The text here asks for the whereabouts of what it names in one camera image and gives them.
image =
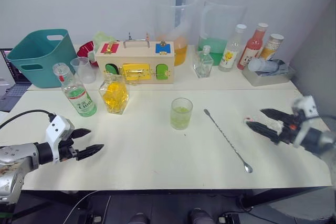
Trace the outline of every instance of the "teal plastic basket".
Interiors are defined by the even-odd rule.
[[[28,34],[7,56],[22,74],[39,88],[60,87],[53,65],[64,62],[74,73],[70,62],[77,57],[65,29],[48,29]]]

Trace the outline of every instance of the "yellow latch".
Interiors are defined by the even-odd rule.
[[[149,64],[123,64],[122,70],[127,81],[151,79]]]

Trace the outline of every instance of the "plastic measuring pitcher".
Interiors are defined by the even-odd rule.
[[[223,56],[227,40],[241,23],[246,12],[243,0],[206,0],[201,15],[198,50],[211,46],[210,55],[214,65],[218,65]]]
[[[197,0],[157,0],[155,39],[173,41],[175,66],[184,62]]]

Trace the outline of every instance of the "laptop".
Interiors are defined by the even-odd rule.
[[[5,59],[7,67],[15,81],[14,86],[6,90],[6,93],[0,98],[0,111],[9,112],[20,100],[23,94],[31,85],[31,82],[12,64],[7,60],[7,55],[12,48],[0,48],[0,57]]]

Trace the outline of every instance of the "table leg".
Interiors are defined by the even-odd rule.
[[[255,206],[260,206],[264,204],[270,204],[272,202],[280,201],[283,199],[288,199],[294,196],[299,196],[301,194],[308,193],[310,191],[325,188],[321,187],[298,187],[298,188],[279,188],[270,189],[263,193],[256,194],[253,196],[244,196],[241,199],[241,205],[244,208],[250,208]]]

